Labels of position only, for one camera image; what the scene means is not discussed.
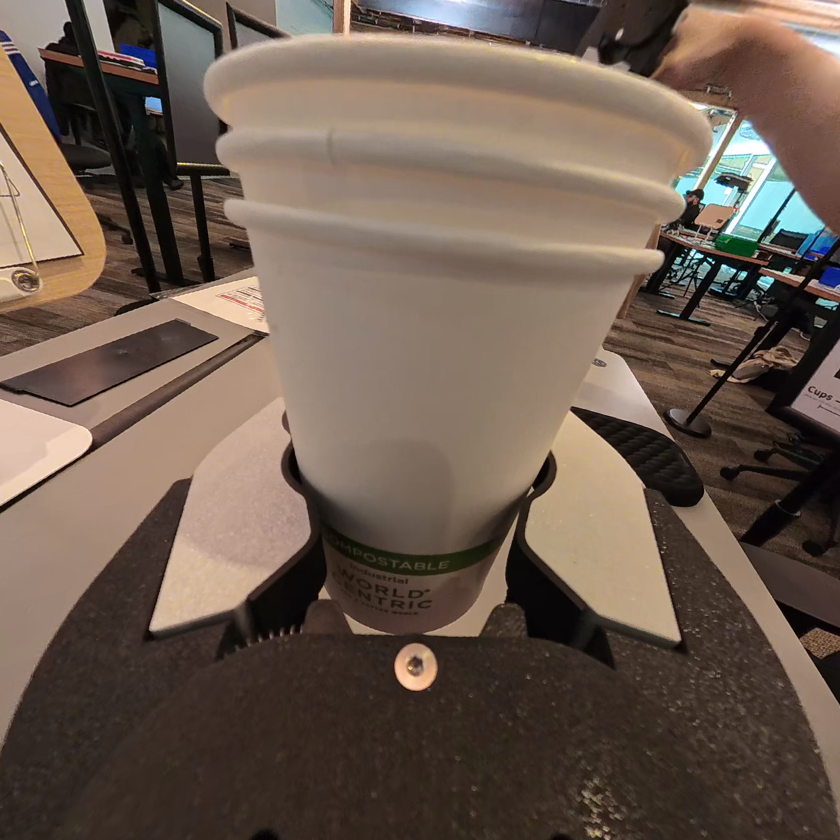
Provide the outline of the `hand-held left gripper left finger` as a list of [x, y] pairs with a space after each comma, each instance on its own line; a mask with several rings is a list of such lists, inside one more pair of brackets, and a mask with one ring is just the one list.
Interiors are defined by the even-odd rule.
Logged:
[[217, 623], [242, 640], [300, 625], [325, 582], [310, 511], [284, 423], [270, 402], [218, 444], [187, 491], [149, 624], [168, 637]]

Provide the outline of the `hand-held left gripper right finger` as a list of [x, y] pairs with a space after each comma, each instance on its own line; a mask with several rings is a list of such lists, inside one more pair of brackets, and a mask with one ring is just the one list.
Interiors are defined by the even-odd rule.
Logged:
[[608, 632], [680, 646], [644, 484], [573, 413], [523, 500], [506, 582], [532, 636], [579, 650]]

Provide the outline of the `person's right forearm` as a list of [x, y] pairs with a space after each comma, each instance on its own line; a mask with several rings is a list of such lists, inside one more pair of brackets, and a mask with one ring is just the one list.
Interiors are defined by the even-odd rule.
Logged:
[[788, 28], [764, 56], [755, 122], [811, 210], [838, 232], [838, 58]]

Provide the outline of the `person's right hand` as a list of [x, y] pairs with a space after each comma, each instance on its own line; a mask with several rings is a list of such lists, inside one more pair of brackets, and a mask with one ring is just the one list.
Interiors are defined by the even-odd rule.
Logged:
[[744, 110], [750, 57], [772, 30], [761, 17], [688, 7], [651, 79], [676, 91], [727, 91], [736, 109]]

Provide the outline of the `black stanchion pole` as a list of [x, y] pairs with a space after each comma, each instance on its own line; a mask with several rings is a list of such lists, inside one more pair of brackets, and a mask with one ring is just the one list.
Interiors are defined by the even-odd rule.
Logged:
[[721, 373], [707, 394], [704, 395], [691, 412], [688, 413], [687, 411], [678, 408], [670, 408], [663, 414], [664, 420], [669, 426], [681, 433], [688, 434], [695, 438], [705, 439], [711, 436], [711, 426], [700, 416], [702, 411], [719, 393], [720, 389], [728, 382], [735, 370], [737, 370], [738, 367], [754, 353], [756, 348], [765, 341], [769, 335], [771, 335], [775, 327], [781, 323], [782, 319], [786, 318], [789, 312], [793, 311], [795, 303], [805, 296], [810, 284], [814, 280], [822, 278], [826, 267], [838, 251], [838, 248], [839, 240], [837, 239], [827, 250], [826, 254], [820, 257], [815, 264], [807, 270], [807, 273], [803, 276], [798, 285], [794, 287], [788, 301], [778, 309], [775, 317], [772, 320], [767, 321], [764, 326], [753, 335], [752, 339], [744, 346], [742, 351], [728, 365], [724, 372]]

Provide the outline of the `paper sheet in plastic sleeve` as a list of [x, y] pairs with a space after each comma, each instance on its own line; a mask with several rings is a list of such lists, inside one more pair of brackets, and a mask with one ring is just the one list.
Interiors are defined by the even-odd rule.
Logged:
[[270, 332], [257, 276], [209, 283], [173, 298], [252, 332], [264, 335]]

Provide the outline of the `beige bag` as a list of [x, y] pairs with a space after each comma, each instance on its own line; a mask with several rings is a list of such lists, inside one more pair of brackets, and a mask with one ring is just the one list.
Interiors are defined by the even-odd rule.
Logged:
[[802, 360], [783, 346], [769, 350], [756, 350], [743, 360], [729, 375], [729, 380], [737, 384], [758, 383], [763, 377], [786, 375]]

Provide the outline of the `printed instruction sheet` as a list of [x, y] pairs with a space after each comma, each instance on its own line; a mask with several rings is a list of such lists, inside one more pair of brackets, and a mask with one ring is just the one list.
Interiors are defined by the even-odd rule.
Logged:
[[1, 129], [1, 268], [82, 255], [64, 218]]

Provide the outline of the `wooden document stand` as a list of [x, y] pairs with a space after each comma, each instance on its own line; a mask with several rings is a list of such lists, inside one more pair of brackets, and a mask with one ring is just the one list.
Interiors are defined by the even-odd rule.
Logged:
[[1, 312], [6, 314], [70, 298], [90, 288], [104, 268], [106, 243], [88, 198], [4, 50], [1, 62], [2, 129], [83, 252], [76, 257], [2, 269]]

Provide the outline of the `black sign stand with pole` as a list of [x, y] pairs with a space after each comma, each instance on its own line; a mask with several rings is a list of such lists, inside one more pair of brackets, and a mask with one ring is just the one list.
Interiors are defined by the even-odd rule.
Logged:
[[87, 77], [87, 84], [107, 143], [112, 168], [117, 178], [134, 247], [140, 259], [140, 274], [152, 297], [154, 294], [162, 292], [161, 275], [155, 268], [151, 244], [134, 189], [129, 160], [122, 142], [119, 118], [99, 61], [84, 3], [82, 1], [65, 1], [65, 4], [73, 28], [82, 69], [84, 69]]

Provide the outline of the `blue striped jacket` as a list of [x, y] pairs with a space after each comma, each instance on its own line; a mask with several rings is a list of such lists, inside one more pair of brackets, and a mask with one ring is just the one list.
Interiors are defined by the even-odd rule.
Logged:
[[1, 47], [15, 68], [20, 80], [23, 82], [28, 95], [32, 99], [50, 134], [61, 145], [62, 134], [60, 126], [56, 120], [56, 115], [50, 104], [46, 89], [42, 86], [13, 40], [4, 31], [1, 31]]

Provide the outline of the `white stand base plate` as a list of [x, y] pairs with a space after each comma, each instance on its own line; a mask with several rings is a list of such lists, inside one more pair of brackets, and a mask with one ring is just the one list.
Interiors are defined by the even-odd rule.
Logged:
[[1, 504], [5, 505], [84, 456], [87, 428], [1, 401]]

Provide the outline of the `white sign in black frame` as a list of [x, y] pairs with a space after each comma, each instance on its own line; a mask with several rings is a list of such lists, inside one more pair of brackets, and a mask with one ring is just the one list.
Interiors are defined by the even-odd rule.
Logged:
[[839, 342], [802, 387], [791, 410], [829, 434], [839, 436]]

